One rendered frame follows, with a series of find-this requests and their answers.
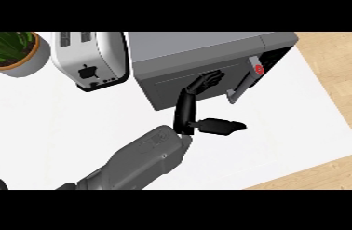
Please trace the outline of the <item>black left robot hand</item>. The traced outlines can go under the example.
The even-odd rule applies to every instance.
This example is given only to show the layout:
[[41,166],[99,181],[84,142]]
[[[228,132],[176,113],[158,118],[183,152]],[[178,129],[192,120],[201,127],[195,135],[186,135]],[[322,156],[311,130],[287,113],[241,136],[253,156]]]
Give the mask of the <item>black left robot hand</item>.
[[228,136],[232,132],[247,129],[246,124],[237,121],[216,118],[195,120],[197,96],[219,84],[223,76],[222,71],[201,74],[180,90],[173,120],[173,129],[178,134],[192,135],[194,129],[198,129],[203,133]]

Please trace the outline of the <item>grey microwave door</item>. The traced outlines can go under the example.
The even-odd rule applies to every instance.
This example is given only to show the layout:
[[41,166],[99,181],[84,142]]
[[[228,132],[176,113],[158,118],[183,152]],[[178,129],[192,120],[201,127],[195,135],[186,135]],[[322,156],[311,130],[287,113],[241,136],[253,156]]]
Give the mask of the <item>grey microwave door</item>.
[[229,89],[238,87],[250,72],[249,57],[195,68],[186,68],[175,72],[135,74],[154,110],[160,111],[175,107],[180,90],[194,82],[201,74],[217,70],[225,73],[225,77],[219,84],[197,96],[197,100],[200,101],[223,95]]

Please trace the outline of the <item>grey microwave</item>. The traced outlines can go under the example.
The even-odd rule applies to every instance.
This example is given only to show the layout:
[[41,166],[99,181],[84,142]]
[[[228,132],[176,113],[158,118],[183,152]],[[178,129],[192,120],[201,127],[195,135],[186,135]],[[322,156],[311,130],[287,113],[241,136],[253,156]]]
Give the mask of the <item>grey microwave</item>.
[[263,76],[250,88],[299,41],[291,32],[130,32],[127,35],[133,76],[257,56]]

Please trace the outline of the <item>white toaster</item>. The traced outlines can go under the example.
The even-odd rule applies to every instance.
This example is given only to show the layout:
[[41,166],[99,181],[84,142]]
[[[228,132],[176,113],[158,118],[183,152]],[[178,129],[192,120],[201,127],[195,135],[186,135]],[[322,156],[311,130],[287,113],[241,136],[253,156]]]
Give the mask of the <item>white toaster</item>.
[[123,32],[53,32],[50,57],[55,67],[84,92],[127,81],[129,55]]

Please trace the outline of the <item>white plant pot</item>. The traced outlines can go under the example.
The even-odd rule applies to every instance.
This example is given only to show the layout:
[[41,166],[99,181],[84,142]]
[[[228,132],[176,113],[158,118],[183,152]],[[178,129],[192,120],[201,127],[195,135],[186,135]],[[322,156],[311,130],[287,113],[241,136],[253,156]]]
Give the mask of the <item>white plant pot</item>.
[[10,77],[25,77],[34,74],[49,61],[50,48],[49,42],[41,36],[31,32],[34,37],[34,45],[27,57],[19,61],[0,62],[0,73]]

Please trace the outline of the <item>green leafy plant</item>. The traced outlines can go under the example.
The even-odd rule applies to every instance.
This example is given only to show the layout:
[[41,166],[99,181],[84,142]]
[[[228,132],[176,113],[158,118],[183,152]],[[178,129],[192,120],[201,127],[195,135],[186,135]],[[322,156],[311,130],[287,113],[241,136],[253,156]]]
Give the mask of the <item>green leafy plant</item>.
[[22,60],[31,52],[33,45],[31,32],[0,32],[0,62]]

